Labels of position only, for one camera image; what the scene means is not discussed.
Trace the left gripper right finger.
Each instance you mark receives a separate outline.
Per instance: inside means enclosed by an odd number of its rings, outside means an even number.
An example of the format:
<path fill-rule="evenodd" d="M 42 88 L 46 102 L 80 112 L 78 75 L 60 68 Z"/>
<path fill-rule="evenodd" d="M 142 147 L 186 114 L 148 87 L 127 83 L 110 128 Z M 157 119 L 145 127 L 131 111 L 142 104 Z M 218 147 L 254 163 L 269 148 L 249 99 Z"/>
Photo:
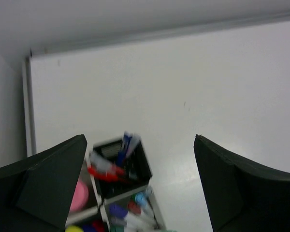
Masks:
<path fill-rule="evenodd" d="M 215 232 L 290 232 L 290 173 L 196 135 L 194 154 Z"/>

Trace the pink glitter bottle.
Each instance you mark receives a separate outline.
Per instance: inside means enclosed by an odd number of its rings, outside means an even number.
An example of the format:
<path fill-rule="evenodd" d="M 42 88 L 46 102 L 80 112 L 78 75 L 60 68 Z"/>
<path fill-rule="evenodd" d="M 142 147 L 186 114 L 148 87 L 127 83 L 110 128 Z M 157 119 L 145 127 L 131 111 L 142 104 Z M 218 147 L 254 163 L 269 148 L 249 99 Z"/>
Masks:
<path fill-rule="evenodd" d="M 85 207 L 88 198 L 89 191 L 87 185 L 83 180 L 78 179 L 69 212 L 73 213 L 80 211 Z"/>

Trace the yellow cap black highlighter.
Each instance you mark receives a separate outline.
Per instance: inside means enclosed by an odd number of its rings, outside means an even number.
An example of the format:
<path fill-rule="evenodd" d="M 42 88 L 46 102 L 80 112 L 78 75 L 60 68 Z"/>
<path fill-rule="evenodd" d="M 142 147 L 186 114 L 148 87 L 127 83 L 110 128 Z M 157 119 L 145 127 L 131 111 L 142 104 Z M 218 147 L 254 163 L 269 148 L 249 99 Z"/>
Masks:
<path fill-rule="evenodd" d="M 82 227 L 76 225 L 70 225 L 65 228 L 65 232 L 84 232 Z"/>

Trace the teal cap white marker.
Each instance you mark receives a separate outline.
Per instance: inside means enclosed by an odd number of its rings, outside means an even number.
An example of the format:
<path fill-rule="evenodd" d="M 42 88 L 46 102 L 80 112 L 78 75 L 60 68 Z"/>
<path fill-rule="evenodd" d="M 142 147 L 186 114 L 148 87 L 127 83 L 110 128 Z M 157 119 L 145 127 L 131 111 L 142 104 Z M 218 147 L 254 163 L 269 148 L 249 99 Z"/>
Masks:
<path fill-rule="evenodd" d="M 111 226 L 110 232 L 124 232 L 125 228 L 122 226 Z"/>

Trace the grey tip white marker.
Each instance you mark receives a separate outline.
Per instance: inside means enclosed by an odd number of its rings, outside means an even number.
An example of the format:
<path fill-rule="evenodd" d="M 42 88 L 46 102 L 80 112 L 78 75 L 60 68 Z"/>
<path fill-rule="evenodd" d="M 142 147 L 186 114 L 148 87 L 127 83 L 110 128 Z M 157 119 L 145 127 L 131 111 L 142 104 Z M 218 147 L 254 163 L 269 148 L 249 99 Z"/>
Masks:
<path fill-rule="evenodd" d="M 153 193 L 153 188 L 151 186 L 148 186 L 144 191 L 144 196 L 148 198 Z"/>

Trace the mint cap white marker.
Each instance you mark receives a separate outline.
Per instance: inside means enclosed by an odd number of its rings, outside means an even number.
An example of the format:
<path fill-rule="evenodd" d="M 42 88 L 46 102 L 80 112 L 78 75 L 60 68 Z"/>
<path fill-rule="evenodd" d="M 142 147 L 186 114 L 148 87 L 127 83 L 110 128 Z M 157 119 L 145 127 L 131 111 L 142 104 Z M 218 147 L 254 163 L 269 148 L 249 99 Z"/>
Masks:
<path fill-rule="evenodd" d="M 155 229 L 155 224 L 151 224 L 149 222 L 144 221 L 140 217 L 127 213 L 124 216 L 124 220 L 126 220 L 128 223 L 131 223 L 132 225 L 136 226 L 136 228 L 141 230 L 153 230 Z"/>

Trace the purple cap black highlighter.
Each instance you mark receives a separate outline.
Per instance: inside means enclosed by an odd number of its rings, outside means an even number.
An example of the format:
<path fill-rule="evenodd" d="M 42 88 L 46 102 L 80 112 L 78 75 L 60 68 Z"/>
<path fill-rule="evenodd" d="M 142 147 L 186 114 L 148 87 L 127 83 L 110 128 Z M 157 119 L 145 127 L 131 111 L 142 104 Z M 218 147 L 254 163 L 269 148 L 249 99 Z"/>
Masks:
<path fill-rule="evenodd" d="M 82 226 L 83 232 L 96 232 L 96 230 L 91 225 Z"/>

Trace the pink cap black highlighter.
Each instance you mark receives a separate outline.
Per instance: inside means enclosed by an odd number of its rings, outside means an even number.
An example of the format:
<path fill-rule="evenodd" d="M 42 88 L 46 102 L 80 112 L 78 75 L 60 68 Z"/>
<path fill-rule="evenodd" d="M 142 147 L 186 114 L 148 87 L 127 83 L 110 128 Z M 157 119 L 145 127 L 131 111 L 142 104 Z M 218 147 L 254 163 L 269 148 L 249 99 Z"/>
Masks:
<path fill-rule="evenodd" d="M 95 220 L 91 223 L 96 232 L 105 232 L 104 222 L 102 220 Z"/>

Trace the red clear pen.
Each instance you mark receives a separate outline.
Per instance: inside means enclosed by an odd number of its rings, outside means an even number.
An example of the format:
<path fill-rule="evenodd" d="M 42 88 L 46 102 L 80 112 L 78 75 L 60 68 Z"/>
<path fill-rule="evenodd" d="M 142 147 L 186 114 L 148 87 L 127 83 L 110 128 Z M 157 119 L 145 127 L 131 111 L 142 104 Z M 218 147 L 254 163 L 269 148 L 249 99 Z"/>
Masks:
<path fill-rule="evenodd" d="M 98 153 L 95 151 L 92 151 L 89 154 L 89 159 L 90 163 L 98 170 L 101 172 L 112 172 L 113 171 L 113 164 L 100 156 Z"/>

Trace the red gel pen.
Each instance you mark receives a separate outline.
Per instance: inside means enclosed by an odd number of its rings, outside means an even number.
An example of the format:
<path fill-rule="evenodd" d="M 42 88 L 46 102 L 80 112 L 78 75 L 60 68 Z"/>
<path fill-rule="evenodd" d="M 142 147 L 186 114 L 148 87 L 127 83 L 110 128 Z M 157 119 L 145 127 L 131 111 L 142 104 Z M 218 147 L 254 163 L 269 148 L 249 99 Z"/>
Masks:
<path fill-rule="evenodd" d="M 111 173 L 100 173 L 95 168 L 92 168 L 91 166 L 87 168 L 89 174 L 93 176 L 94 178 L 106 182 L 127 182 L 124 178 L 120 178 L 115 174 Z"/>

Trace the purple cap white marker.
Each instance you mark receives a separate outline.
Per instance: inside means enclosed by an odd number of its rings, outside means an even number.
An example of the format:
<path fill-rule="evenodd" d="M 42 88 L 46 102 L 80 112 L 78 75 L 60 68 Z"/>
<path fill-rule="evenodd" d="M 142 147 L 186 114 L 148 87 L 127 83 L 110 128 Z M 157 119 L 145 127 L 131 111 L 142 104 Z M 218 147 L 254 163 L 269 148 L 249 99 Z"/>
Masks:
<path fill-rule="evenodd" d="M 109 212 L 112 216 L 121 218 L 121 219 L 125 218 L 128 214 L 127 209 L 115 203 L 109 205 Z"/>

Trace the light blue cap marker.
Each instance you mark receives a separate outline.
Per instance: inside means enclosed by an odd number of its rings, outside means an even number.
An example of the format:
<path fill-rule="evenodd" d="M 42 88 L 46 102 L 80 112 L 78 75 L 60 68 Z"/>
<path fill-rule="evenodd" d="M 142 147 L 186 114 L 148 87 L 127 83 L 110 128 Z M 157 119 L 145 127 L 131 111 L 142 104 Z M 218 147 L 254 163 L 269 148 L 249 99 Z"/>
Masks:
<path fill-rule="evenodd" d="M 137 203 L 144 209 L 144 210 L 150 210 L 151 207 L 147 201 L 147 198 L 144 196 L 142 192 L 138 193 L 137 196 Z"/>

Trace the green cap white marker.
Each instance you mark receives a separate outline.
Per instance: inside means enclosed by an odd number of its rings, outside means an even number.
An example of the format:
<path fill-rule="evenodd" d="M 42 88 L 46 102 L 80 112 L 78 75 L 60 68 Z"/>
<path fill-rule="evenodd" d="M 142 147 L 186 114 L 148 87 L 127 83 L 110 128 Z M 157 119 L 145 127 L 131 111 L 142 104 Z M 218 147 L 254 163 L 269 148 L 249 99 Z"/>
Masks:
<path fill-rule="evenodd" d="M 134 201 L 135 203 L 137 203 L 137 196 L 138 196 L 138 193 L 135 193 L 131 196 L 131 200 Z"/>

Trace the dark blue pen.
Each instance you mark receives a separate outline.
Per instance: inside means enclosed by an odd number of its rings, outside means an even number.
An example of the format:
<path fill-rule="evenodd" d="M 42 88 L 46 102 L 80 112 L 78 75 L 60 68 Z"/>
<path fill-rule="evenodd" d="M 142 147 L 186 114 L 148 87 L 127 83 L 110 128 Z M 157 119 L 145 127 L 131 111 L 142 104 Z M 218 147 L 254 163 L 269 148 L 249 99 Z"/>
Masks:
<path fill-rule="evenodd" d="M 131 140 L 132 140 L 132 135 L 129 134 L 127 131 L 124 132 L 121 147 L 120 147 L 120 150 L 118 151 L 117 159 L 116 159 L 116 165 L 119 167 L 122 167 L 123 165 Z"/>

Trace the blue clear pen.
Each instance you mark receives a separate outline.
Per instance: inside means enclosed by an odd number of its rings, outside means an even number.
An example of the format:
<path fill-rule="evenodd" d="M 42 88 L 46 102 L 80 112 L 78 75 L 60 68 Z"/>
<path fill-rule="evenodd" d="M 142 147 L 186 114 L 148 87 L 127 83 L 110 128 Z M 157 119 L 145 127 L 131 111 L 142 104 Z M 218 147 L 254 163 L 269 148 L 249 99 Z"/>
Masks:
<path fill-rule="evenodd" d="M 132 153 L 134 152 L 134 150 L 136 149 L 136 147 L 138 146 L 138 144 L 141 141 L 141 136 L 138 134 L 133 134 L 132 138 L 130 139 L 130 143 L 128 145 L 127 148 L 127 152 L 126 152 L 126 158 L 129 158 Z"/>

